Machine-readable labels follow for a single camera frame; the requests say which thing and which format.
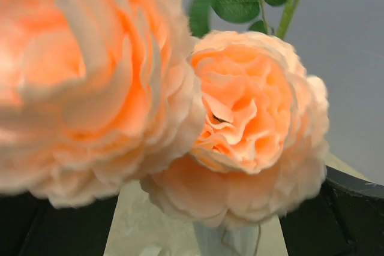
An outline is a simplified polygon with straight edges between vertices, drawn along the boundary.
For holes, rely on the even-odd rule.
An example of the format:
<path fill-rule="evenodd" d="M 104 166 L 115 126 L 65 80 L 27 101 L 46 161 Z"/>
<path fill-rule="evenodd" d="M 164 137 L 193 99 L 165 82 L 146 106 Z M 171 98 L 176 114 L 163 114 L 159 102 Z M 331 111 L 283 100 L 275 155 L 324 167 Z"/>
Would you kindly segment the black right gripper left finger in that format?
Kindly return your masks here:
<path fill-rule="evenodd" d="M 102 256 L 118 198 L 55 209 L 30 193 L 1 196 L 1 256 Z"/>

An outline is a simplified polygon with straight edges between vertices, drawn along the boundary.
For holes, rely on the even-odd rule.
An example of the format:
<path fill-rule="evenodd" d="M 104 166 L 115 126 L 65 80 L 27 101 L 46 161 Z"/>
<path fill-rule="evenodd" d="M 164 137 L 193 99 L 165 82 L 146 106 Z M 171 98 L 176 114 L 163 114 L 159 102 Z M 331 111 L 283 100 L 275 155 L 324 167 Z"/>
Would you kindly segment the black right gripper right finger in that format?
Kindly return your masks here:
<path fill-rule="evenodd" d="M 383 186 L 328 167 L 319 195 L 280 225 L 289 256 L 383 256 Z"/>

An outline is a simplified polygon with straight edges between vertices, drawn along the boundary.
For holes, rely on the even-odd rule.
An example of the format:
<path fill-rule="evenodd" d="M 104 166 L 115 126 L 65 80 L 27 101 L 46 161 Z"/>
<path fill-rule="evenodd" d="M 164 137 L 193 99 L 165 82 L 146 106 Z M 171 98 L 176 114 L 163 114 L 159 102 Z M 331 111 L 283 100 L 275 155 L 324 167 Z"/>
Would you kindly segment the peach flower stem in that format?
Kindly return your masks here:
<path fill-rule="evenodd" d="M 191 36 L 182 0 L 1 0 L 1 192 L 55 207 L 139 180 L 208 227 L 284 215 L 326 177 L 326 86 L 261 32 Z"/>

